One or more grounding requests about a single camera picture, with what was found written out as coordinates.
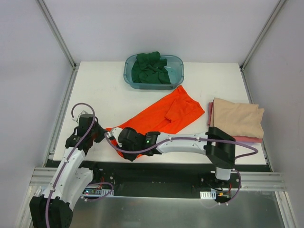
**green cloth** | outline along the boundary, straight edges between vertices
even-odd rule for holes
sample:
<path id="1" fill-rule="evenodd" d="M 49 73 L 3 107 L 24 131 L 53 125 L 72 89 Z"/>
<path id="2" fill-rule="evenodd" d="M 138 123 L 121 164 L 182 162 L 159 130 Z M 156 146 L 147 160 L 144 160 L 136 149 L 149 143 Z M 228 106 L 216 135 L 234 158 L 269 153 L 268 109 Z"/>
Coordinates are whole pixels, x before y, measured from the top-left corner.
<path id="1" fill-rule="evenodd" d="M 132 81 L 135 83 L 170 84 L 168 71 L 164 68 L 167 59 L 161 59 L 158 51 L 138 54 L 132 68 Z"/>

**gray wall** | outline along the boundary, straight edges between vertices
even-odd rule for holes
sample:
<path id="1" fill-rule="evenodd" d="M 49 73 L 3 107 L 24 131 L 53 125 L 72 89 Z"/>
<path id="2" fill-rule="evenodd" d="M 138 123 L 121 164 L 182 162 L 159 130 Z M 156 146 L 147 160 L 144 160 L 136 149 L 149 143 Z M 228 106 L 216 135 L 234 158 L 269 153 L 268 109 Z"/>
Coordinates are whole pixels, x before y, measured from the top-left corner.
<path id="1" fill-rule="evenodd" d="M 76 62 L 158 50 L 241 63 L 278 0 L 46 0 Z"/>
<path id="2" fill-rule="evenodd" d="M 15 227 L 71 68 L 34 0 L 0 1 L 0 227 Z"/>
<path id="3" fill-rule="evenodd" d="M 265 144 L 285 174 L 299 227 L 304 227 L 304 1 L 290 0 L 245 69 L 255 103 L 265 108 Z"/>

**tan cloth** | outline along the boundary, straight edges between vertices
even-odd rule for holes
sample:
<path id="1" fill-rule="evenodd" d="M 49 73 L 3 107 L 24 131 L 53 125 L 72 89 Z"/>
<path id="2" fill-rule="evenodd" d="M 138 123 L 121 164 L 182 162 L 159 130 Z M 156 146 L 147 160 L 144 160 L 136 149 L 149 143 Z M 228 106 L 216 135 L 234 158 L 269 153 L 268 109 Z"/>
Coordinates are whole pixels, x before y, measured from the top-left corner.
<path id="1" fill-rule="evenodd" d="M 261 121 L 264 108 L 257 104 L 233 103 L 214 98 L 210 126 L 215 126 L 230 135 L 262 139 Z"/>

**white table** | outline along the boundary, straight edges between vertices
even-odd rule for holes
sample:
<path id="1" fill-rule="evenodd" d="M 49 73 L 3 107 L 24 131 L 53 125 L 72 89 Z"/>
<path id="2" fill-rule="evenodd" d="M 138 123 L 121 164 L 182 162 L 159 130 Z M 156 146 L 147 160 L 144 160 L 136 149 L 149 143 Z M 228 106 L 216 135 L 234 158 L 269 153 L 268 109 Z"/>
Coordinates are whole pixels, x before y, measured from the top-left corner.
<path id="1" fill-rule="evenodd" d="M 200 103 L 206 113 L 180 133 L 200 133 L 208 130 L 208 102 L 212 101 L 214 97 L 232 102 L 249 102 L 238 64 L 184 63 L 184 70 L 185 79 L 182 86 L 189 96 Z M 124 62 L 81 62 L 55 150 L 54 160 L 61 160 L 65 149 L 65 141 L 77 126 L 70 114 L 74 104 L 79 102 L 90 104 L 95 109 L 96 116 L 103 128 L 115 127 L 172 92 L 168 90 L 133 89 L 125 83 L 123 71 Z M 78 106 L 75 109 L 75 115 L 78 115 L 82 110 L 91 113 L 86 106 Z M 259 150 L 259 153 L 240 158 L 236 161 L 236 164 L 266 163 L 261 144 L 251 144 Z M 250 150 L 236 147 L 236 155 L 247 152 L 250 152 Z M 105 140 L 98 144 L 94 143 L 86 160 L 130 162 L 120 157 Z M 211 163 L 206 156 L 184 152 L 172 152 L 152 157 L 141 156 L 133 162 Z"/>

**plastic bin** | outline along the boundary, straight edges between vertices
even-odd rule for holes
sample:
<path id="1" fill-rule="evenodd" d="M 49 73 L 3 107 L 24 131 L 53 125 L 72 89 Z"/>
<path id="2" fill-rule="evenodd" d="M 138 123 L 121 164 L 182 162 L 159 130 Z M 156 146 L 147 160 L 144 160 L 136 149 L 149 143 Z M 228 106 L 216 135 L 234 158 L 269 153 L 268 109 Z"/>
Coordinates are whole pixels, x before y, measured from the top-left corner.
<path id="1" fill-rule="evenodd" d="M 150 83 L 134 83 L 132 81 L 132 67 L 136 61 L 137 55 L 128 57 L 124 65 L 123 78 L 134 89 L 175 89 L 184 81 L 184 63 L 177 56 L 161 55 L 161 59 L 168 60 L 167 66 L 169 79 L 171 84 L 150 84 Z"/>

